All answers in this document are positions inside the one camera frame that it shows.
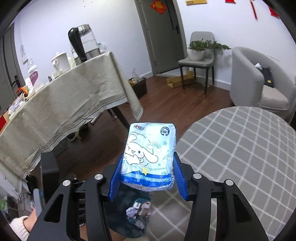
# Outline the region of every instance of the black kettle handle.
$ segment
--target black kettle handle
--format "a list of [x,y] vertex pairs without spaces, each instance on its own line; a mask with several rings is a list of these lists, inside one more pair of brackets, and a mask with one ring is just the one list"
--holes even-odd
[[71,28],[70,31],[68,32],[68,37],[78,57],[80,58],[80,61],[85,62],[87,59],[86,59],[85,51],[83,49],[78,28]]

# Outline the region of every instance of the purple label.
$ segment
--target purple label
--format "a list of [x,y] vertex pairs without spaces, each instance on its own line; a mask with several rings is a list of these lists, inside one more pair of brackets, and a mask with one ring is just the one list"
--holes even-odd
[[30,75],[30,80],[32,82],[32,85],[34,86],[36,80],[38,79],[38,72],[34,71],[31,75]]

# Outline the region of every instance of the human hand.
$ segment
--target human hand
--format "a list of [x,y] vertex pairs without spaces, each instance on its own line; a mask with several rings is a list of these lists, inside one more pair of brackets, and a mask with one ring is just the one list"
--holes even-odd
[[24,226],[28,230],[29,233],[31,232],[36,221],[37,221],[36,209],[33,209],[30,216],[24,220]]

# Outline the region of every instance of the mug handle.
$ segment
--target mug handle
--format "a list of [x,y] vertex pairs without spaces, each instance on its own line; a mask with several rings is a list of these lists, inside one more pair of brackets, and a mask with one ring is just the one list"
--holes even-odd
[[52,65],[58,73],[62,72],[62,70],[59,68],[59,62],[56,59],[52,62]]

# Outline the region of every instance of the white sweater sleeve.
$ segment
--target white sweater sleeve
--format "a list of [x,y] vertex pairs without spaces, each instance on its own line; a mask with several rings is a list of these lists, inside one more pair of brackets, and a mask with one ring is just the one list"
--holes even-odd
[[21,241],[27,241],[29,237],[29,232],[24,226],[24,220],[28,218],[28,216],[22,216],[20,218],[15,218],[10,223],[12,230],[15,234],[21,239]]

